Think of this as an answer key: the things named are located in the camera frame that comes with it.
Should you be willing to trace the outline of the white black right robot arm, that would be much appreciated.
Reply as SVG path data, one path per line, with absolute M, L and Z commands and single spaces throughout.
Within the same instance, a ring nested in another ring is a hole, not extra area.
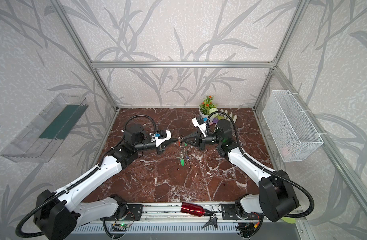
M 257 213 L 277 222 L 299 207 L 293 186 L 284 181 L 289 176 L 284 171 L 275 171 L 279 177 L 266 173 L 267 168 L 240 150 L 238 142 L 233 140 L 232 123 L 219 120 L 213 132 L 210 132 L 205 119 L 192 119 L 196 132 L 183 138 L 184 142 L 204 150 L 207 145 L 216 145 L 218 154 L 248 175 L 259 188 L 257 195 L 246 195 L 236 200 L 236 213 L 245 218 L 247 214 Z

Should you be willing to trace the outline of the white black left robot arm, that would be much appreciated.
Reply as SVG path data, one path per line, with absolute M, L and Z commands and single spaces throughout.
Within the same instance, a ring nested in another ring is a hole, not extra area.
M 138 157 L 138 152 L 155 150 L 161 153 L 177 142 L 169 130 L 147 134 L 140 124 L 123 130 L 121 143 L 111 149 L 100 164 L 75 181 L 54 193 L 42 192 L 36 206 L 39 211 L 33 221 L 49 240 L 63 240 L 75 229 L 104 217 L 124 215 L 126 202 L 119 196 L 84 203 L 83 200 L 102 183 L 128 167 Z

